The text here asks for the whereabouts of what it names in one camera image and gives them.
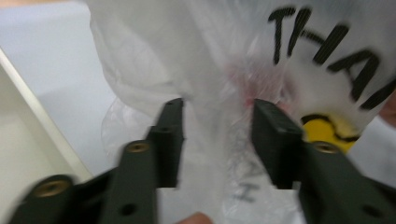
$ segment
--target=translucent plastic bag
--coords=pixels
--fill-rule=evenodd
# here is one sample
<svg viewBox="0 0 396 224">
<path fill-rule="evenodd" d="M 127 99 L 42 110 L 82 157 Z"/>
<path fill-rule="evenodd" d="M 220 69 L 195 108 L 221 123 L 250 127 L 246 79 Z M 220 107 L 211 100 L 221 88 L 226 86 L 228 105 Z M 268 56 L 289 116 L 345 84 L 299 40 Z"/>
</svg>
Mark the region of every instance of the translucent plastic bag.
<svg viewBox="0 0 396 224">
<path fill-rule="evenodd" d="M 111 159 L 163 102 L 187 101 L 180 186 L 161 191 L 163 223 L 195 211 L 216 223 L 301 222 L 292 192 L 271 186 L 248 141 L 252 100 L 297 122 L 326 115 L 355 135 L 396 86 L 390 0 L 85 2 L 120 98 L 103 125 Z"/>
</svg>

